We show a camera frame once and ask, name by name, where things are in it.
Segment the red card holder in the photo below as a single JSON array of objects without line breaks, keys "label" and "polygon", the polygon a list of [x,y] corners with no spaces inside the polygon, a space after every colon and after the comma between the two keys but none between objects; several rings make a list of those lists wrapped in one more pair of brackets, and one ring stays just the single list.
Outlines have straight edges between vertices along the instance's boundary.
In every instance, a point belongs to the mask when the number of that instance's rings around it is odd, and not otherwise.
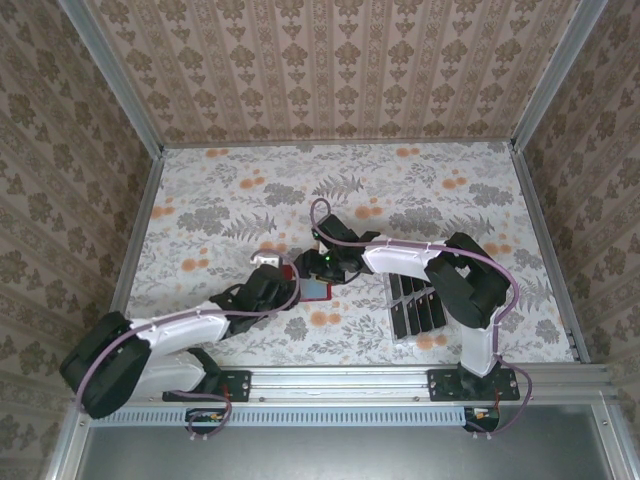
[{"label": "red card holder", "polygon": [[[285,299],[289,299],[295,289],[289,289],[287,286],[287,281],[285,279],[286,272],[294,272],[292,267],[288,264],[284,264],[279,267],[280,272],[282,273],[285,281]],[[302,295],[301,302],[320,302],[320,301],[329,301],[332,298],[331,294],[331,286],[316,280],[311,277],[310,279],[301,279],[300,280],[300,288],[299,294]]]}]

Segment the clear acrylic card stand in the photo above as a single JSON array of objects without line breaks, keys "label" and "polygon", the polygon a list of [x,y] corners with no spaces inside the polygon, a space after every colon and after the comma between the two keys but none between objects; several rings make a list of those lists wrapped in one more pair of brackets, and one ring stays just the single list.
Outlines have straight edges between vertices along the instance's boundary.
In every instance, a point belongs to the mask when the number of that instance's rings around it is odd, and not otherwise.
[{"label": "clear acrylic card stand", "polygon": [[[389,275],[390,274],[386,274],[385,275],[385,288],[386,288],[386,295],[387,295],[387,306],[388,306],[388,313],[389,313],[389,319],[390,319],[392,341],[394,343],[396,343],[396,344],[405,344],[405,343],[416,341],[418,339],[418,336],[421,335],[421,334],[428,334],[428,333],[431,333],[431,332],[437,330],[437,329],[433,328],[429,332],[426,332],[426,333],[421,333],[420,332],[418,335],[412,336],[410,334],[410,331],[409,331],[409,323],[408,323],[408,320],[407,320],[407,311],[406,311],[406,303],[409,300],[414,299],[416,301],[418,298],[422,297],[423,295],[427,295],[427,296],[429,296],[430,294],[436,294],[437,295],[437,293],[436,293],[435,289],[433,288],[433,286],[428,281],[423,280],[425,282],[425,289],[424,290],[422,290],[420,292],[414,292],[413,291],[413,293],[408,295],[408,296],[404,296],[402,294],[402,296],[399,299],[393,300],[392,299],[392,295],[391,295],[390,283],[389,283]],[[404,311],[405,311],[405,316],[406,316],[406,324],[407,324],[407,333],[408,333],[408,335],[402,340],[396,340],[394,338],[393,330],[392,330],[392,323],[391,323],[391,314],[390,314],[391,307],[393,305],[395,305],[396,303],[398,303],[398,302],[402,302],[403,305],[404,305]]]}]

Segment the floral patterned table cover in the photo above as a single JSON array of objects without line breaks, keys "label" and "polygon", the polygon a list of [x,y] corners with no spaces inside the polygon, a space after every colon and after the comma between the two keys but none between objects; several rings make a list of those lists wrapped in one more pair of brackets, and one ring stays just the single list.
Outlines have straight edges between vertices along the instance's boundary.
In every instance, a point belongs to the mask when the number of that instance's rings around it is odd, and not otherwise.
[{"label": "floral patterned table cover", "polygon": [[[245,281],[250,255],[295,257],[313,247],[324,212],[357,233],[413,241],[471,236],[517,280],[500,324],[510,362],[573,355],[504,142],[173,149],[166,153],[126,308],[148,318],[194,307]],[[303,303],[213,344],[225,366],[454,363],[457,323],[392,341],[385,283],[364,275],[329,301]]]}]

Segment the black connector board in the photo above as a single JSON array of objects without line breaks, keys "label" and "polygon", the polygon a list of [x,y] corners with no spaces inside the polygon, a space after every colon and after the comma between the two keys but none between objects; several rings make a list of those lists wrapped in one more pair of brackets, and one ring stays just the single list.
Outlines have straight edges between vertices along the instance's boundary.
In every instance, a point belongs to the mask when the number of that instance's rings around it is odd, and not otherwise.
[{"label": "black connector board", "polygon": [[498,428],[500,411],[498,407],[465,407],[464,419],[466,431],[492,433]]},{"label": "black connector board", "polygon": [[189,409],[185,413],[186,428],[204,436],[216,430],[226,416],[224,408]]}]

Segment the grey metal panel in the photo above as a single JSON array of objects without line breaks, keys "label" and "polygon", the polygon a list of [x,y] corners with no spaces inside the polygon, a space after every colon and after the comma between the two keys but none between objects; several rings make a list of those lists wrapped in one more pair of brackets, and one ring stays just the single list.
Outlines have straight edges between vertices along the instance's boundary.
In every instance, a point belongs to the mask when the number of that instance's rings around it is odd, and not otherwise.
[{"label": "grey metal panel", "polygon": [[591,412],[530,407],[506,432],[462,428],[99,428],[78,480],[612,480]]}]

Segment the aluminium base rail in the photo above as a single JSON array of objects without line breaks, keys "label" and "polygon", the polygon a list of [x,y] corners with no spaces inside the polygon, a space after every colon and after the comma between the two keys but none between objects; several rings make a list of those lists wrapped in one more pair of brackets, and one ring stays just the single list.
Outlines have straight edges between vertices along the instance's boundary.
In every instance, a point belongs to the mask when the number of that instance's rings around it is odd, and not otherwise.
[{"label": "aluminium base rail", "polygon": [[[419,367],[402,369],[338,368],[275,368],[252,370],[251,388],[246,402],[270,401],[276,398],[312,400],[366,397],[401,399],[426,398],[430,402],[518,402],[533,399],[558,403],[590,402],[598,398],[614,401],[615,388],[605,369],[599,365],[566,364],[534,365],[520,372],[515,367],[499,365],[499,378],[493,395],[479,399],[464,399],[453,393],[457,382],[456,368]],[[175,387],[189,386],[192,372],[181,373],[174,368],[162,371],[159,377],[139,379],[133,372],[121,378],[106,374],[94,375],[86,389],[80,392],[82,405],[95,418],[105,417],[132,400],[160,398]]]}]

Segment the aluminium table side rail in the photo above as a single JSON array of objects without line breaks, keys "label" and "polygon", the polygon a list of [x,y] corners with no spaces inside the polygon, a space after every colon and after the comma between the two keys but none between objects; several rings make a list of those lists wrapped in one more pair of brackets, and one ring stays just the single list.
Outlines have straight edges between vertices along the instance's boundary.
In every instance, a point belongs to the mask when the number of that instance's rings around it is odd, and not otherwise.
[{"label": "aluminium table side rail", "polygon": [[508,143],[514,170],[518,178],[522,195],[527,206],[532,227],[536,235],[540,253],[547,271],[559,315],[565,326],[565,332],[572,341],[574,358],[580,363],[591,363],[584,335],[575,313],[566,282],[554,250],[553,242],[545,222],[535,187],[522,152]]},{"label": "aluminium table side rail", "polygon": [[145,184],[138,213],[133,225],[123,265],[112,296],[109,307],[110,311],[126,311],[141,252],[144,246],[146,232],[151,219],[154,202],[159,189],[163,168],[164,160],[162,156],[154,158],[151,163],[149,176]]}]

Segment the aluminium frame post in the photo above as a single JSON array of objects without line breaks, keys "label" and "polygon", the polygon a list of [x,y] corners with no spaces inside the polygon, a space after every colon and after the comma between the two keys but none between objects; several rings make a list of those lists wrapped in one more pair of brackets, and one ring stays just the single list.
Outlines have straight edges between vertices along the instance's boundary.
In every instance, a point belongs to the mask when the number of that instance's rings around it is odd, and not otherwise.
[{"label": "aluminium frame post", "polygon": [[514,130],[511,140],[516,153],[522,153],[531,140],[607,3],[580,0]]},{"label": "aluminium frame post", "polygon": [[160,159],[163,142],[160,140],[156,128],[153,126],[139,95],[126,74],[124,62],[117,58],[103,29],[99,26],[85,0],[59,0],[59,3],[114,93],[151,159],[154,161]]}]

